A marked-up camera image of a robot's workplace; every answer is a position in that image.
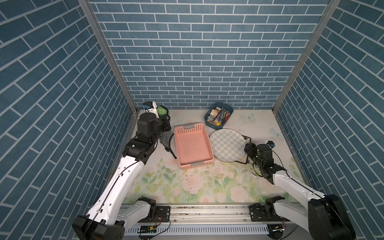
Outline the green microfiber cloth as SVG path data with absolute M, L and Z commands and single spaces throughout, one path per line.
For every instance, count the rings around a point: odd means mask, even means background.
M 169 110 L 166 107 L 159 105 L 156 110 L 160 119 L 170 119 Z

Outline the round checkered plate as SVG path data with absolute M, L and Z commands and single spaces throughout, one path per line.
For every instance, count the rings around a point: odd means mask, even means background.
M 238 161 L 245 155 L 246 140 L 240 133 L 234 130 L 217 130 L 211 134 L 210 141 L 213 154 L 217 158 Z

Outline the round colourful squiggle plate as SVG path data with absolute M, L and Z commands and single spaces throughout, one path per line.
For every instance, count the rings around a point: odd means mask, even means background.
M 220 158 L 217 158 L 216 156 L 214 156 L 214 157 L 215 157 L 215 160 L 220 161 L 220 162 L 222 162 L 222 163 L 226 163 L 226 164 L 232 164 L 232 163 L 235 163 L 235 162 L 236 162 L 236 161 L 222 160 L 222 159 L 220 159 Z

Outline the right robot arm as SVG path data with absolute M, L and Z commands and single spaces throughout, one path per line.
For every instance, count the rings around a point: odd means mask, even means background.
M 356 232 L 343 201 L 334 194 L 316 191 L 291 176 L 282 165 L 274 162 L 274 146 L 272 141 L 259 145 L 249 143 L 244 151 L 264 179 L 290 194 L 299 205 L 276 196 L 266 200 L 266 214 L 290 220 L 309 232 L 314 240 L 354 240 Z

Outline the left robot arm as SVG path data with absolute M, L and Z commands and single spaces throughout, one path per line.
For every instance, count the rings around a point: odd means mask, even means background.
M 159 139 L 171 130 L 168 114 L 140 115 L 136 135 L 125 145 L 118 168 L 107 187 L 87 212 L 78 215 L 73 230 L 81 240 L 121 240 L 125 231 L 141 220 L 156 218 L 156 200 L 140 197 L 122 219 L 119 211 L 135 178 L 155 151 Z

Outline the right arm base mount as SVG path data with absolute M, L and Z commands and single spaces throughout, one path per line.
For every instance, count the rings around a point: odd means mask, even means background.
M 252 222 L 282 222 L 283 218 L 275 212 L 273 204 L 278 200 L 284 200 L 281 196 L 266 199 L 263 204 L 255 203 L 249 206 Z

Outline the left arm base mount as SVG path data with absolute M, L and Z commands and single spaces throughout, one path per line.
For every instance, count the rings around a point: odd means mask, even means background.
M 140 197 L 132 208 L 132 214 L 128 220 L 138 220 L 138 223 L 168 223 L 171 207 L 158 206 L 156 200 L 147 197 Z

